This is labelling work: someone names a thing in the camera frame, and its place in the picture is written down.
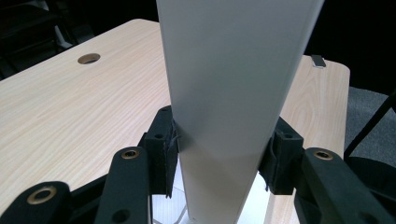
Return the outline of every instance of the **hole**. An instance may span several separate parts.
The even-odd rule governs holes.
[[[139,151],[136,150],[127,150],[124,151],[121,156],[125,159],[125,160],[130,160],[130,159],[134,159],[136,157],[139,156]]]
[[[100,55],[97,53],[90,53],[86,54],[84,56],[79,57],[78,62],[81,64],[89,64],[89,63],[95,63],[100,59]]]
[[[49,201],[56,194],[56,188],[53,186],[46,186],[36,190],[27,198],[29,204],[40,204]]]
[[[129,216],[130,216],[130,213],[128,210],[121,209],[113,214],[112,219],[115,223],[121,223],[121,222],[128,220]]]
[[[376,219],[376,217],[374,217],[373,215],[371,215],[369,213],[360,212],[359,213],[359,218],[361,218],[365,223],[368,223],[368,224],[377,224],[377,223],[379,223],[378,219]]]
[[[314,155],[321,160],[325,160],[325,161],[332,160],[332,154],[329,154],[324,151],[316,151],[316,152],[314,152]]]
[[[35,197],[37,199],[44,199],[44,198],[47,198],[48,196],[50,196],[50,191],[49,190],[44,190],[44,191],[41,191],[41,192],[37,193],[37,195]]]

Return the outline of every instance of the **black mount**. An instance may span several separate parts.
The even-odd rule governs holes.
[[[151,195],[172,196],[177,139],[172,109],[164,107],[137,147],[114,155],[107,175],[72,192],[63,182],[37,184],[15,199],[0,224],[152,223]],[[303,142],[279,119],[259,168],[275,195],[296,189],[301,223],[395,223],[394,168],[356,159],[349,164],[352,171],[335,153],[304,150]],[[370,164],[382,172],[379,184],[365,177],[373,170],[367,168]]]

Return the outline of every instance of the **white panel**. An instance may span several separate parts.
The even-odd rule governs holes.
[[[157,0],[189,216],[235,223],[322,0]]]

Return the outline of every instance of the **chair leg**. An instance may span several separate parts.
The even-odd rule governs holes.
[[[367,134],[375,127],[375,125],[385,116],[385,114],[396,104],[396,89],[385,102],[375,111],[375,114],[370,118],[367,124],[363,127],[361,132],[356,135],[349,146],[344,151],[344,160],[347,161],[350,154],[358,146],[358,144],[367,136]]]
[[[1,55],[2,58],[4,58],[4,60],[6,61],[6,63],[8,64],[8,66],[10,66],[12,68],[12,70],[14,70],[15,73],[19,73],[20,69],[18,69],[15,64],[5,55]]]

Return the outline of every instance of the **table surface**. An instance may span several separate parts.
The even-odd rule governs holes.
[[[90,64],[80,56],[97,53]],[[281,117],[305,147],[342,155],[349,70],[301,60]],[[129,21],[0,82],[0,213],[25,189],[59,180],[76,189],[108,172],[170,105],[160,26]],[[297,222],[292,197],[272,196],[266,222]]]

